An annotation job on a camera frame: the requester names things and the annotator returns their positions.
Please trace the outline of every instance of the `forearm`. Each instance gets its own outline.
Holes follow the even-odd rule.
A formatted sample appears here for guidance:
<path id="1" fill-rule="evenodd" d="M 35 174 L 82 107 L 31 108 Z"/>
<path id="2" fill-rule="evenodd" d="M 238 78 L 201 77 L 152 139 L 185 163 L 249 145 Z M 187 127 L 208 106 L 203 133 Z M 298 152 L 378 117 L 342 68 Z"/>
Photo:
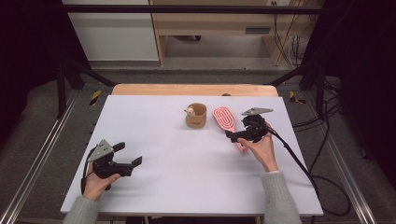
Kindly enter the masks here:
<path id="1" fill-rule="evenodd" d="M 64 218 L 64 224 L 94 224 L 99 211 L 99 202 L 91 201 L 82 196 L 76 198 L 72 209 Z"/>
<path id="2" fill-rule="evenodd" d="M 265 224 L 302 223 L 294 200 L 286 186 L 282 173 L 266 173 L 262 176 L 262 185 L 267 201 L 264 214 Z"/>

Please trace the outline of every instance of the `brown cup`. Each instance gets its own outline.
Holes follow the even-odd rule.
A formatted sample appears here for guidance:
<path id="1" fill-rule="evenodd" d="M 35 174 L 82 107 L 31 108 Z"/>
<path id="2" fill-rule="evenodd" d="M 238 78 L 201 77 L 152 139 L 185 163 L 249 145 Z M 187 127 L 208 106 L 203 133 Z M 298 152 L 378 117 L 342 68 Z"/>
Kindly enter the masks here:
<path id="1" fill-rule="evenodd" d="M 206 124 L 206 106 L 199 103 L 194 103 L 189 105 L 195 112 L 195 115 L 186 116 L 186 124 L 190 128 L 202 128 Z"/>

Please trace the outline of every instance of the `pink striped object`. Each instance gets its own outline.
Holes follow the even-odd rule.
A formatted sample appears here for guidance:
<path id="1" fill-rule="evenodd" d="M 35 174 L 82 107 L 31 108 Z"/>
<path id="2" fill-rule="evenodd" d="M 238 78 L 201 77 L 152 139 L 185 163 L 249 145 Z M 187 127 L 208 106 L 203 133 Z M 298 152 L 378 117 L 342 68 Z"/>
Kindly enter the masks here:
<path id="1" fill-rule="evenodd" d="M 230 109 L 226 106 L 222 106 L 216 108 L 213 111 L 213 117 L 218 122 L 218 125 L 224 131 L 235 132 L 235 118 L 233 117 L 233 113 L 231 113 Z M 239 151 L 244 153 L 248 151 L 247 147 L 242 146 L 240 143 L 236 143 Z"/>

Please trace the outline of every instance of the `white cabinet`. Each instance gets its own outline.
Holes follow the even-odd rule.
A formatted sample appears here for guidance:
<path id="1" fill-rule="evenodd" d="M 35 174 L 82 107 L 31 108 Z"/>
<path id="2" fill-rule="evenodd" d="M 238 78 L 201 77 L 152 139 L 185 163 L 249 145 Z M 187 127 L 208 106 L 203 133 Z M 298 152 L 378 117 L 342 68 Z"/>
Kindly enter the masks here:
<path id="1" fill-rule="evenodd" d="M 63 0 L 81 5 L 148 5 L 147 0 Z M 151 15 L 69 13 L 89 61 L 158 61 Z"/>

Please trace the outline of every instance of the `white tabletop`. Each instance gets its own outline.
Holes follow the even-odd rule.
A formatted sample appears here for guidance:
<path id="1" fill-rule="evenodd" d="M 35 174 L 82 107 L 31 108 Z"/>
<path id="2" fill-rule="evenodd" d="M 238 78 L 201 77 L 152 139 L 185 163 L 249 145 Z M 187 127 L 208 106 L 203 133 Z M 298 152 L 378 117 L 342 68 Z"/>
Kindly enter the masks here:
<path id="1" fill-rule="evenodd" d="M 185 124 L 184 109 L 191 103 L 207 107 L 202 129 Z M 100 203 L 100 212 L 116 216 L 261 216 L 265 197 L 264 170 L 249 151 L 241 154 L 212 116 L 228 106 L 243 131 L 242 112 L 251 107 L 273 108 L 262 114 L 304 163 L 301 150 L 280 97 L 110 95 L 96 124 L 86 153 L 64 200 L 70 211 L 80 195 L 86 156 L 102 139 L 110 145 L 125 142 L 114 161 L 129 163 L 143 156 L 132 176 L 112 184 Z M 274 137 L 276 159 L 302 216 L 322 215 L 308 178 Z"/>

